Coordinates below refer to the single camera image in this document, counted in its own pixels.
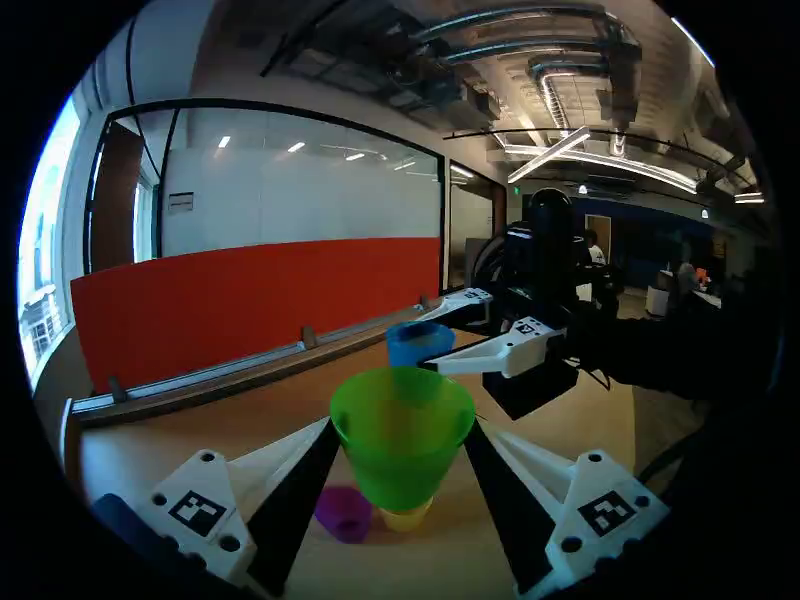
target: window frame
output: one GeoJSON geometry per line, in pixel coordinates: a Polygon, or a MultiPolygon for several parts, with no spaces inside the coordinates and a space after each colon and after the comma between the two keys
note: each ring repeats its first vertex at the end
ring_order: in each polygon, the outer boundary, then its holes
{"type": "MultiPolygon", "coordinates": [[[[77,148],[80,145],[81,136],[86,131],[86,125],[88,122],[89,115],[80,109],[79,104],[75,100],[74,93],[70,94],[66,100],[64,101],[63,107],[58,114],[58,118],[61,117],[64,110],[66,110],[67,106],[71,105],[72,111],[75,113],[75,116],[78,119],[78,129],[75,131],[75,135],[72,139],[72,144],[70,145],[69,155],[67,156],[67,161],[64,165],[64,174],[61,180],[61,187],[58,192],[58,205],[56,207],[56,217],[55,217],[55,224],[53,227],[53,240],[52,245],[50,248],[50,271],[51,271],[51,281],[52,285],[54,286],[54,297],[55,297],[55,304],[56,310],[58,311],[59,319],[63,322],[61,323],[61,328],[55,335],[50,338],[49,346],[42,352],[39,356],[38,360],[36,361],[36,365],[34,366],[33,370],[27,372],[28,376],[28,383],[31,388],[31,392],[36,392],[36,389],[39,384],[39,379],[41,374],[49,362],[50,358],[60,345],[61,341],[66,337],[66,335],[72,330],[75,323],[74,315],[72,314],[72,303],[69,300],[69,294],[66,291],[66,286],[69,285],[64,278],[64,269],[63,269],[63,258],[64,258],[64,224],[66,219],[66,198],[69,194],[70,183],[72,182],[73,170],[77,160],[77,148]]],[[[45,146],[50,141],[50,137],[52,136],[53,129],[55,128],[56,121],[53,122],[53,125],[50,129],[50,134],[47,137],[47,141],[45,142],[45,146]]],[[[31,188],[30,186],[26,190],[26,193],[30,195],[31,188]]],[[[25,211],[27,211],[28,201],[26,197],[25,202],[25,211]]],[[[17,251],[19,251],[19,239],[17,240],[17,251]]],[[[19,257],[17,258],[17,273],[19,273],[19,257]]],[[[19,298],[17,300],[17,312],[19,313],[19,298]]]]}

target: ceiling light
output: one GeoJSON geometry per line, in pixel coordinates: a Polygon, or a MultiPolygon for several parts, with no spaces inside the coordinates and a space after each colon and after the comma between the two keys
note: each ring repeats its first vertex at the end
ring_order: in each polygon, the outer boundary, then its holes
{"type": "Polygon", "coordinates": [[[736,194],[733,201],[736,204],[764,204],[764,196],[761,195],[761,192],[736,194]]]}
{"type": "Polygon", "coordinates": [[[473,173],[470,173],[466,169],[462,169],[461,167],[457,167],[455,165],[450,165],[450,170],[451,171],[455,171],[459,175],[463,175],[467,179],[472,179],[473,177],[475,177],[475,175],[473,173]]]}
{"type": "MultiPolygon", "coordinates": [[[[506,146],[505,151],[507,154],[540,156],[541,154],[544,154],[547,149],[542,148],[541,146],[509,144],[506,146]]],[[[579,150],[568,150],[561,155],[561,158],[622,169],[623,171],[629,171],[631,173],[643,175],[644,177],[656,179],[663,183],[668,183],[669,185],[673,185],[690,194],[697,193],[695,190],[697,184],[693,179],[690,179],[689,177],[686,177],[685,175],[682,175],[676,171],[670,171],[669,169],[646,165],[635,160],[621,157],[618,158],[615,156],[604,156],[602,154],[593,154],[591,152],[581,152],[579,150]]]]}
{"type": "Polygon", "coordinates": [[[528,161],[527,163],[522,165],[519,169],[511,173],[511,175],[508,176],[508,183],[514,183],[515,181],[522,179],[523,177],[525,177],[525,175],[527,175],[534,169],[541,167],[544,163],[553,160],[554,158],[563,154],[573,146],[580,144],[590,135],[592,134],[589,131],[589,128],[586,126],[573,131],[567,137],[559,141],[557,144],[550,146],[542,154],[540,154],[533,160],[528,161]]]}
{"type": "Polygon", "coordinates": [[[700,44],[698,44],[698,43],[697,43],[697,40],[696,40],[696,39],[694,39],[694,38],[692,37],[692,34],[691,34],[691,33],[689,33],[689,32],[686,30],[686,27],[684,27],[683,25],[681,25],[681,22],[680,22],[680,21],[678,21],[678,19],[676,19],[675,17],[672,17],[672,22],[673,22],[673,23],[675,23],[675,26],[676,26],[678,29],[680,29],[680,30],[683,32],[683,34],[684,34],[686,37],[688,37],[688,38],[689,38],[689,41],[691,41],[691,42],[694,44],[694,47],[695,47],[695,48],[697,48],[697,49],[700,51],[700,54],[702,54],[702,55],[705,57],[705,59],[708,61],[708,64],[710,64],[712,67],[716,68],[716,67],[714,66],[714,61],[713,61],[713,60],[711,60],[711,58],[708,56],[708,54],[706,53],[706,51],[705,51],[705,50],[703,50],[703,47],[702,47],[700,44]]]}

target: wooden table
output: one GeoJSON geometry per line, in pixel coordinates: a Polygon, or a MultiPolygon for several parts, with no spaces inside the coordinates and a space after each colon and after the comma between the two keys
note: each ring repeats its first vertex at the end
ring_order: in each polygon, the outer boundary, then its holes
{"type": "MultiPolygon", "coordinates": [[[[459,333],[457,344],[479,339],[459,333]]],[[[386,346],[364,350],[203,406],[87,430],[81,450],[87,496],[107,492],[135,503],[194,452],[212,448],[237,458],[328,414],[329,399],[348,377],[388,362],[386,346]]],[[[606,392],[584,373],[575,388],[512,422],[483,390],[480,376],[456,377],[478,414],[517,435],[574,458],[602,448],[633,469],[633,396],[629,386],[606,392]]],[[[352,483],[340,451],[329,482],[352,483]]],[[[466,452],[448,472],[423,524],[409,534],[386,530],[376,515],[366,543],[344,545],[311,520],[287,582],[292,598],[508,598],[508,563],[466,452]]]]}

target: orange wall panel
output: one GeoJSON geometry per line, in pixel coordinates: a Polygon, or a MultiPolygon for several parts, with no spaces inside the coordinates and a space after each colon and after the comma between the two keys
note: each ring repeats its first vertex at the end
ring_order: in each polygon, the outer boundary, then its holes
{"type": "Polygon", "coordinates": [[[72,282],[98,393],[294,343],[438,295],[438,238],[267,244],[151,260],[72,282]]]}

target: person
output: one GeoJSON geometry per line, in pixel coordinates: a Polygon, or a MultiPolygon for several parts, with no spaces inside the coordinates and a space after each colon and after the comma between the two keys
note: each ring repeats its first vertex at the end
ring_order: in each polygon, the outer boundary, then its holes
{"type": "Polygon", "coordinates": [[[700,282],[697,278],[697,270],[691,263],[691,246],[688,242],[681,244],[681,263],[675,274],[675,281],[678,284],[678,297],[683,298],[689,292],[700,289],[700,282]]]}
{"type": "Polygon", "coordinates": [[[597,245],[597,233],[593,229],[587,229],[584,238],[589,246],[589,255],[592,257],[592,263],[596,265],[605,265],[605,254],[603,254],[603,249],[597,245]]]}

